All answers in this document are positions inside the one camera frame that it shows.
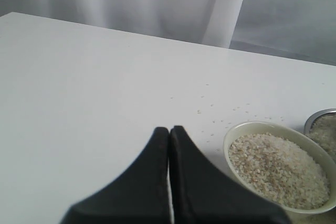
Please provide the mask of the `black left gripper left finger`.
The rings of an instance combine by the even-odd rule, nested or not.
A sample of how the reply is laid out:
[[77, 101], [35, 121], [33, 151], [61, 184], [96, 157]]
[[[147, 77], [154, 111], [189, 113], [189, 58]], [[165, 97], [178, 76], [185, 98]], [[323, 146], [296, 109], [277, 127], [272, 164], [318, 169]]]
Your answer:
[[61, 223], [170, 223], [169, 131], [154, 129], [134, 162], [113, 182], [72, 205]]

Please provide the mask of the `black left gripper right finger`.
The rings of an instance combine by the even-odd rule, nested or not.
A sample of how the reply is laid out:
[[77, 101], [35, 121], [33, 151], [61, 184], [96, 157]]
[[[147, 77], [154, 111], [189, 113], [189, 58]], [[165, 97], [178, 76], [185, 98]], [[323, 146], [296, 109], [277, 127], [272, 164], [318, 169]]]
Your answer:
[[197, 148], [184, 127], [170, 132], [175, 223], [290, 223], [285, 211], [233, 181]]

